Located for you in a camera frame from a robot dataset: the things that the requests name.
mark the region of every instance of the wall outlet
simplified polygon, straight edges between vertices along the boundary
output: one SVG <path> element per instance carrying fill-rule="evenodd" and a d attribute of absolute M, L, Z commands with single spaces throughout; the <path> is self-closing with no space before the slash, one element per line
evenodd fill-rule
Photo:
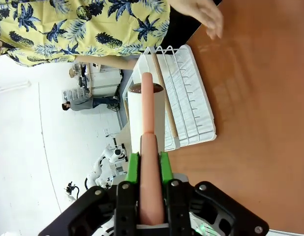
<path fill-rule="evenodd" d="M 105 135 L 109 135 L 108 129 L 103 129 Z"/>

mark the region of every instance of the gray shirt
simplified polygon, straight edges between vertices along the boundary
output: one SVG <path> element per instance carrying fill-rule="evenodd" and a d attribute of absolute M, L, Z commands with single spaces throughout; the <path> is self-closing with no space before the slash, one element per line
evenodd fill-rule
<path fill-rule="evenodd" d="M 82 97 L 70 102 L 70 108 L 73 111 L 81 111 L 93 108 L 93 96 Z"/>

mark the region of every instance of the blue jeans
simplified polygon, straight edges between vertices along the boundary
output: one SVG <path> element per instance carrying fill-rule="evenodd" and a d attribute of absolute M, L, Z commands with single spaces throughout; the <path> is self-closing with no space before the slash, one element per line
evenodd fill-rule
<path fill-rule="evenodd" d="M 114 99 L 113 97 L 94 97 L 93 98 L 93 108 L 101 104 L 116 104 L 119 103 L 119 100 Z"/>

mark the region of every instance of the orange stick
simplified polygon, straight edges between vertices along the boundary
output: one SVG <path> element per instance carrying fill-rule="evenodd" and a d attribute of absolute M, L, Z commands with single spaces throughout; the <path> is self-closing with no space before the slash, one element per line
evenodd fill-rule
<path fill-rule="evenodd" d="M 157 140 L 154 135 L 154 93 L 152 74 L 142 75 L 141 171 L 139 215 L 141 224 L 164 223 L 164 205 L 159 172 Z"/>

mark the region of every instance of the black hair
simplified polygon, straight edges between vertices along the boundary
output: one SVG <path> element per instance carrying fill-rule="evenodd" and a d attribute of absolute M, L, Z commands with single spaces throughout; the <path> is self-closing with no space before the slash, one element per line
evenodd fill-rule
<path fill-rule="evenodd" d="M 67 107 L 64 103 L 62 103 L 62 109 L 64 111 L 68 111 L 70 109 L 70 107 Z"/>

